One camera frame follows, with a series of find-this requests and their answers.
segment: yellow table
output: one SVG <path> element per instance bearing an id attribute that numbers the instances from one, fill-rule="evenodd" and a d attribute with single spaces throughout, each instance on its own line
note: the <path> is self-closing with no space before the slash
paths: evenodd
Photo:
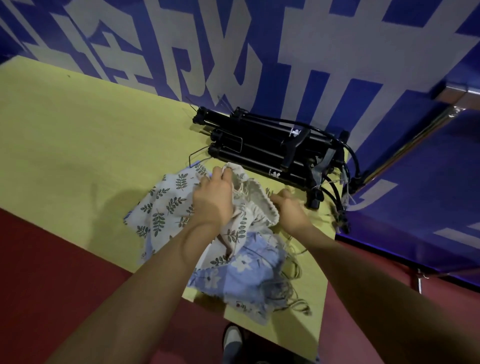
<path id="1" fill-rule="evenodd" d="M 0 85 L 0 207 L 134 272 L 142 239 L 122 218 L 164 173 L 186 167 L 188 155 L 208 143 L 192 124 L 195 112 L 185 103 L 23 57 L 0 66 Z M 211 159 L 206 166 L 222 164 Z M 284 187 L 249 174 L 273 191 Z M 323 203 L 311 214 L 334 237 L 330 217 L 322 216 L 330 208 Z M 312 360 L 327 280 L 309 253 L 298 261 L 303 276 L 293 285 L 312 316 L 287 310 L 260 326 L 222 310 L 227 320 Z M 193 289 L 183 297 L 215 309 Z"/>

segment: folded tripod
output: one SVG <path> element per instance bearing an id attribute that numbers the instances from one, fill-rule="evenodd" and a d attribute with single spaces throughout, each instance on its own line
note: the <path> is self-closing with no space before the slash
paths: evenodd
<path id="1" fill-rule="evenodd" d="M 292 127 L 279 121 L 291 123 Z M 344 148 L 351 150 L 346 144 L 349 132 L 343 131 L 335 138 L 307 124 L 268 118 L 240 108 L 226 116 L 199 107 L 193 123 L 212 128 L 209 155 L 305 191 L 307 208 L 317 210 L 327 194 L 336 205 L 337 222 L 344 232 L 349 232 L 340 193 L 333 183 L 335 196 L 322 187 L 324 181 L 331 182 L 328 174 L 335 168 L 345 171 L 351 182 L 344 153 Z M 358 161 L 356 157 L 354 160 L 358 183 Z"/>

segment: person's right hand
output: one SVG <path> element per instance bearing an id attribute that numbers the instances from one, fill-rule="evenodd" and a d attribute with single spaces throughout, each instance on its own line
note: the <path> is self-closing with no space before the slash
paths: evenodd
<path id="1" fill-rule="evenodd" d="M 287 234 L 296 238 L 299 231 L 312 225 L 300 203 L 286 188 L 278 194 L 272 194 L 270 200 L 277 205 L 280 212 L 280 226 Z"/>

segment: leaf-patterned fabric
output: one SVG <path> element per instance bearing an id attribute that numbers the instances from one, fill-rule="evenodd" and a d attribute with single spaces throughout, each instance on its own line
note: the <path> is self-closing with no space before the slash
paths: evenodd
<path id="1" fill-rule="evenodd" d="M 249 179 L 239 165 L 227 166 L 234 172 L 232 219 L 202 254 L 188 286 L 219 297 L 265 324 L 275 308 L 287 304 L 281 276 L 287 253 L 284 242 L 269 229 L 278 223 L 279 215 L 256 180 Z M 187 224 L 195 213 L 193 190 L 208 174 L 198 163 L 165 175 L 127 214 L 124 223 L 145 238 L 142 263 Z"/>

